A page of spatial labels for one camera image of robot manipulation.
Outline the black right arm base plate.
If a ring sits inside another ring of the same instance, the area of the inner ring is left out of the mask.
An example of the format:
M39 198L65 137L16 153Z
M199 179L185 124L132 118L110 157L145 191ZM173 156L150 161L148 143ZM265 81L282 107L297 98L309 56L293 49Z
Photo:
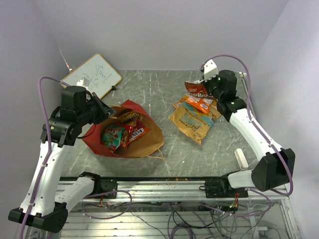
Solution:
M232 188L227 178L213 177L199 186L199 190L205 192L206 198L247 198L248 192L244 187Z

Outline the orange chip bag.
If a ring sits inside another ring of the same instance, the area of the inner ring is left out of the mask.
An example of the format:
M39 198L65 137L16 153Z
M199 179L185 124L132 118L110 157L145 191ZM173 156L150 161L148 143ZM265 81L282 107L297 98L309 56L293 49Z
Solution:
M176 103L173 103L172 105L177 109L180 105L182 105L187 99L189 95L184 95L180 100L178 100Z

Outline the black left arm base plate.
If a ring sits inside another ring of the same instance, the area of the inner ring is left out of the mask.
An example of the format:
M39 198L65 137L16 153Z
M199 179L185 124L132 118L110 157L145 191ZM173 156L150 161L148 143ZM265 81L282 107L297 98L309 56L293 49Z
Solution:
M117 182L97 174L83 174L70 187L71 195L79 199L89 197L100 197L102 193L111 192L111 198L115 198Z

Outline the orange cracker snack pack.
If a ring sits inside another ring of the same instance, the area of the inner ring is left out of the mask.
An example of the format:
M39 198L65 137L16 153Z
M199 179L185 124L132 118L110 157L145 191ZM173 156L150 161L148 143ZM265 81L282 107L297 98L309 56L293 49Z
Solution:
M195 96L189 96L186 102L201 112L208 114L210 107L216 105L217 101L207 98L199 98Z

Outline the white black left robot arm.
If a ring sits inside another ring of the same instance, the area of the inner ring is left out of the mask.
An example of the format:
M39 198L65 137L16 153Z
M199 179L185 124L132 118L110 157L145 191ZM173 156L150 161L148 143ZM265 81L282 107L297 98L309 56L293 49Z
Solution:
M42 127L39 160L28 193L18 208L10 210L9 221L58 233L80 200L101 194L100 176L88 172L80 174L63 193L57 194L56 190L68 151L83 126L100 124L114 112L83 86L68 86L62 90L61 105L46 118Z

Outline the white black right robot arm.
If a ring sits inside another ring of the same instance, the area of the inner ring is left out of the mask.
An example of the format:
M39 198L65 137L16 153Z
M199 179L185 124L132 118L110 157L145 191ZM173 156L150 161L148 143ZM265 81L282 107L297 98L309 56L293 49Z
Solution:
M231 197L237 188L254 187L264 192L287 183L292 185L295 153L271 139L252 116L246 102L237 96L235 73L204 70L203 79L208 95L217 100L217 110L243 135L258 159L254 169L228 174L228 180L220 184L220 193Z

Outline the red paper bag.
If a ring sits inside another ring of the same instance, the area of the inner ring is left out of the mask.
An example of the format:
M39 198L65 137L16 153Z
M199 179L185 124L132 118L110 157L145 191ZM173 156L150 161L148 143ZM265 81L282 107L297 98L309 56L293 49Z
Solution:
M93 151L93 153L106 157L142 158L150 156L163 146L164 138L161 129L146 113L142 106L133 101L126 100L119 106L111 107L116 111L116 113L102 123L91 126L82 139ZM142 121L143 125L149 129L149 131L142 137L130 143L127 149L120 146L118 149L112 152L103 144L102 136L107 126L118 122L118 116L130 111L134 111L139 114L140 120Z

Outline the yellow chip bag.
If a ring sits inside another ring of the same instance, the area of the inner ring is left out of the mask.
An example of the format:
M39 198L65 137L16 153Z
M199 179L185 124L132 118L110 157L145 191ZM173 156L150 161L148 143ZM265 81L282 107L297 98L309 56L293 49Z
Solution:
M220 116L221 114L215 106L210 106L206 114L189 103L183 102L168 118L179 131L201 145L210 128Z

